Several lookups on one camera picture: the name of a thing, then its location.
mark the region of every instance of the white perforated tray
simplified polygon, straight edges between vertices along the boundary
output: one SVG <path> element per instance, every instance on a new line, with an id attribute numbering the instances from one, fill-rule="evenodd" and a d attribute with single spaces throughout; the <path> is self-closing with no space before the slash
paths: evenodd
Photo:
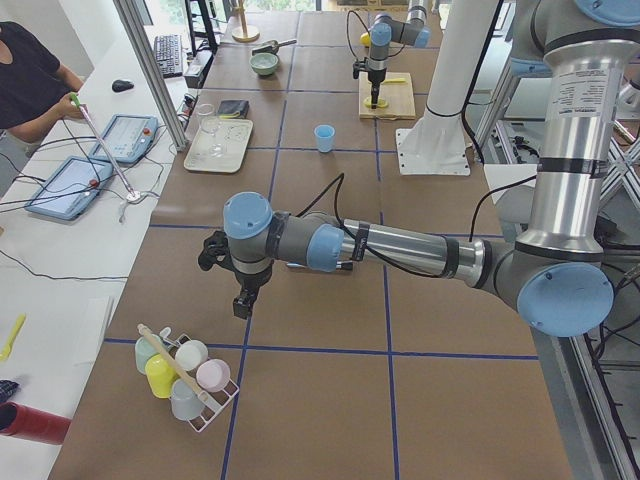
<path id="1" fill-rule="evenodd" d="M 192 172 L 235 173 L 240 170 L 249 143 L 251 120 L 223 119 L 215 138 L 198 130 L 184 159 L 184 168 Z M 223 145 L 225 153 L 219 157 L 208 155 L 214 144 Z"/>

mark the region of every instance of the person's hand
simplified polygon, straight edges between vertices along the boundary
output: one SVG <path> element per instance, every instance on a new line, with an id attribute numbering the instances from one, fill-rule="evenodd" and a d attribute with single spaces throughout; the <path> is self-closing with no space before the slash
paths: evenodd
<path id="1" fill-rule="evenodd" d="M 58 103 L 56 104 L 56 110 L 58 111 L 60 118 L 84 118 L 80 109 L 76 107 L 76 105 L 72 102 L 71 93 L 67 93 L 60 100 L 58 100 Z"/>

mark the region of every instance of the black shirt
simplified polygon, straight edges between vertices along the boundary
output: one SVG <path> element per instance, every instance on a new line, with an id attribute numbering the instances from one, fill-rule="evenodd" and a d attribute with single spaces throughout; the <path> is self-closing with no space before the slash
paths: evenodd
<path id="1" fill-rule="evenodd" d="M 60 61 L 38 39 L 14 22 L 0 22 L 0 40 L 13 56 L 0 63 L 0 128 L 39 117 L 71 90 L 56 76 Z"/>

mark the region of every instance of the blue joint cap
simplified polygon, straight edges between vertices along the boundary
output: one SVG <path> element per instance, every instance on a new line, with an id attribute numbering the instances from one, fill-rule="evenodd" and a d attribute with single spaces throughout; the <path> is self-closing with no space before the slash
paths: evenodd
<path id="1" fill-rule="evenodd" d="M 551 69 L 542 61 L 512 58 L 511 73 L 519 78 L 546 78 L 551 76 Z"/>
<path id="2" fill-rule="evenodd" d="M 431 38 L 431 30 L 425 27 L 420 30 L 420 33 L 418 33 L 413 46 L 417 48 L 426 48 L 427 44 L 429 43 L 429 38 Z"/>
<path id="3" fill-rule="evenodd" d="M 574 0 L 580 11 L 596 22 L 612 27 L 640 25 L 638 0 Z"/>
<path id="4" fill-rule="evenodd" d="M 384 22 L 378 22 L 371 27 L 369 37 L 372 45 L 378 47 L 389 45 L 391 43 L 391 26 Z"/>
<path id="5" fill-rule="evenodd" d="M 313 270 L 333 272 L 338 265 L 344 232 L 329 224 L 320 225 L 307 247 L 307 266 Z"/>
<path id="6" fill-rule="evenodd" d="M 273 210 L 269 201 L 256 192 L 236 193 L 224 204 L 224 231 L 236 240 L 255 237 L 269 228 Z"/>
<path id="7" fill-rule="evenodd" d="M 588 263 L 562 263 L 532 277 L 518 295 L 518 313 L 534 328 L 556 337 L 581 335 L 613 306 L 613 288 Z"/>

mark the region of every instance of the yellow cup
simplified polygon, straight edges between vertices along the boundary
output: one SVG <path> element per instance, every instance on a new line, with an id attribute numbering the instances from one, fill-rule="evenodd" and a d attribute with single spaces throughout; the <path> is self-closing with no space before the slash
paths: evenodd
<path id="1" fill-rule="evenodd" d="M 151 392 L 158 398 L 169 398 L 171 386 L 178 378 L 176 371 L 160 355 L 151 357 L 144 366 Z"/>

